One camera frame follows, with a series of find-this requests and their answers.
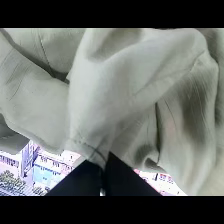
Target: wrinkled fabric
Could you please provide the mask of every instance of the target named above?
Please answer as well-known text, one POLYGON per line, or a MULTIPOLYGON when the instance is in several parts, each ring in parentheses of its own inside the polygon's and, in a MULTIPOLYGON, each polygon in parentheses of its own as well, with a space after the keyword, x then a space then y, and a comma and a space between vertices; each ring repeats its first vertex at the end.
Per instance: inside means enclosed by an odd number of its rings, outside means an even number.
POLYGON ((224 195, 223 43, 222 28, 1 29, 0 135, 224 195))

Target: city background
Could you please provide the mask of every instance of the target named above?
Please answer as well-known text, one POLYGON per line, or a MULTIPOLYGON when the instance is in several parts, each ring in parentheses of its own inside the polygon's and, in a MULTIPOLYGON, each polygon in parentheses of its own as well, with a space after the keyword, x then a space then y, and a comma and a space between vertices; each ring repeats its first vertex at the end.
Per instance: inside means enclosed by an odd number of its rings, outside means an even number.
MULTIPOLYGON (((83 160, 75 152, 48 153, 33 141, 16 155, 0 151, 0 196, 44 196, 83 160)), ((168 174, 134 171, 164 196, 186 196, 168 174)))

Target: garment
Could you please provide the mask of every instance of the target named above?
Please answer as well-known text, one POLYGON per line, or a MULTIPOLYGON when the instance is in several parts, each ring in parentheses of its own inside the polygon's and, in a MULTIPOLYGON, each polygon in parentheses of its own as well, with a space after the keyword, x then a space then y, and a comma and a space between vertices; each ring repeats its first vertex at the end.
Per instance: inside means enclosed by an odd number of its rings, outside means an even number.
POLYGON ((224 195, 223 38, 222 28, 3 29, 1 114, 52 153, 104 168, 110 151, 168 172, 188 195, 224 195))

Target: fabric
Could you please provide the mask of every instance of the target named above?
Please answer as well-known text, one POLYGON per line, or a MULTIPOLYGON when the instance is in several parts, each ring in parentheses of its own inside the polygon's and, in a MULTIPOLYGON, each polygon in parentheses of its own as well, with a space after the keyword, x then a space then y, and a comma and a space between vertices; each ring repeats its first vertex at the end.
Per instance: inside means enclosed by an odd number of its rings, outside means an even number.
POLYGON ((2 29, 4 127, 224 195, 223 43, 222 28, 2 29))

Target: black object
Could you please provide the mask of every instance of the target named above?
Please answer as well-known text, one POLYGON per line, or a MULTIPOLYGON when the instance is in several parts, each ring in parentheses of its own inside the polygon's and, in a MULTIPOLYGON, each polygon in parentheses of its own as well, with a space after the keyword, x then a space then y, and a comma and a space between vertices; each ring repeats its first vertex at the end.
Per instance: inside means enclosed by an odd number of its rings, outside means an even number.
POLYGON ((46 196, 161 196, 129 166, 110 153, 105 171, 87 160, 46 196))

